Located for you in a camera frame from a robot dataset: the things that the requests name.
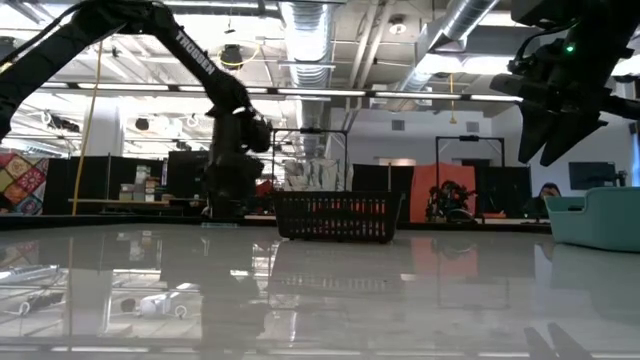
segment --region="colorful quilt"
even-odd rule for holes
[[[0,154],[0,193],[27,215],[42,213],[49,159]]]

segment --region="ceiling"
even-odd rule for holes
[[[40,29],[49,23],[53,17],[64,11],[71,0],[42,0],[41,6],[25,5],[19,1],[5,2],[0,5],[0,36],[14,37],[21,41],[34,36]],[[290,87],[290,68],[286,65],[287,48],[285,44],[285,29],[281,20],[276,18],[257,18],[248,16],[231,16],[222,14],[206,15],[206,9],[216,8],[215,2],[210,1],[173,1],[175,9],[180,9],[176,15],[178,23],[185,26],[185,31],[209,54],[215,54],[214,60],[218,61],[218,54],[225,44],[241,45],[244,59],[251,59],[241,70],[234,75],[248,86],[273,86]],[[198,13],[189,14],[190,3],[199,5]],[[412,69],[416,62],[415,43],[420,37],[423,25],[429,23],[444,14],[447,0],[397,0],[393,3],[391,13],[404,16],[406,31],[402,34],[392,34],[389,31],[382,32],[380,46],[375,53],[375,61],[371,71],[366,77],[365,88],[371,86],[383,86],[393,89],[395,84],[401,81]],[[41,18],[37,19],[25,16],[24,11],[18,11],[27,6],[32,12]],[[275,3],[267,3],[269,7],[277,7]],[[361,38],[363,16],[371,6],[370,1],[348,0],[342,5],[334,5],[332,44],[332,67],[330,88],[344,89],[348,85],[354,58]],[[519,34],[516,24],[511,21],[509,2],[502,1],[480,23],[474,34],[476,38],[469,38],[468,50],[473,53],[496,53],[491,47],[502,46],[509,41],[499,41],[500,37],[507,35],[514,44],[522,36]],[[378,26],[389,27],[389,24],[374,24],[372,34]],[[96,67],[98,63],[98,45],[90,46],[58,72],[51,80],[71,83],[93,84],[96,79]],[[116,84],[181,84],[198,85],[196,79],[175,59],[158,40],[150,36],[125,36],[113,35],[105,39],[101,58],[102,72],[101,83]],[[479,73],[457,73],[452,77],[433,76],[428,87],[438,92],[493,94],[488,88],[490,75]],[[84,114],[90,100],[91,85],[83,91],[66,93],[55,91],[53,93],[35,93],[30,96],[20,107],[12,121],[12,135],[64,135],[69,141],[38,140],[29,141],[30,145],[42,144],[45,149],[61,154],[76,153],[80,147],[77,138],[79,134],[69,133],[66,130],[58,130],[46,125],[48,115],[54,114],[67,119],[82,128]],[[123,94],[119,97],[119,107],[122,116],[127,121],[126,137],[167,137],[168,122],[178,121],[182,123],[182,131],[178,136],[185,140],[193,140],[207,146],[211,137],[213,120],[204,116],[210,109],[211,102],[203,97],[176,97],[171,94]],[[296,101],[291,98],[279,98],[277,100],[255,100],[255,107],[261,111],[277,127],[297,127]],[[420,108],[418,111],[430,110],[434,113],[450,110],[449,101],[436,101],[430,107]],[[465,103],[457,102],[458,111],[485,111],[495,107],[492,103]],[[135,128],[135,121],[140,117],[152,121],[149,131],[140,132]],[[290,134],[289,140],[293,142],[283,150],[288,154],[295,154],[300,148],[294,134]],[[165,142],[139,142],[129,141],[125,146],[127,156],[163,157],[167,151],[174,150],[175,143]]]

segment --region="white wall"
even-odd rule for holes
[[[629,133],[628,121],[617,116],[603,113],[602,120],[609,125],[597,130],[560,159],[548,167],[540,165],[539,151],[530,161],[531,187],[537,193],[546,182],[554,182],[565,196],[584,195],[584,191],[571,190],[569,184],[569,162],[606,161],[614,162],[616,170],[625,170],[631,174],[633,151],[632,136]],[[514,106],[493,118],[491,128],[494,136],[505,138],[506,163],[508,166],[522,166],[518,162],[518,148],[522,131],[522,116],[518,107]]]
[[[332,110],[333,128],[340,128],[344,117],[343,109]],[[456,112],[457,124],[451,124],[451,112],[402,112],[390,113],[385,110],[361,110],[349,134],[349,159],[352,164],[378,165],[377,157],[415,159],[418,165],[433,164],[436,161],[435,137],[467,135],[466,122],[477,121],[480,133],[474,135],[491,136],[491,119],[485,119],[481,112]],[[391,131],[391,120],[405,120],[405,131]],[[440,141],[442,162],[452,159],[474,158],[497,160],[500,156],[485,141],[477,143],[451,140]],[[328,144],[328,156],[341,159],[343,148],[335,141]]]

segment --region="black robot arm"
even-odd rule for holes
[[[155,36],[199,81],[216,118],[207,170],[210,196],[236,200],[255,189],[263,164],[245,153],[270,147],[270,126],[258,117],[242,83],[220,70],[178,25],[161,2],[144,0],[86,0],[73,5],[42,33],[6,56],[0,65],[37,43],[75,12],[69,23],[42,40],[0,74],[0,141],[11,130],[20,104],[73,58],[112,34]]]

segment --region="teal plastic bin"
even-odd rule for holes
[[[558,243],[640,252],[640,188],[595,188],[585,197],[546,198]]]

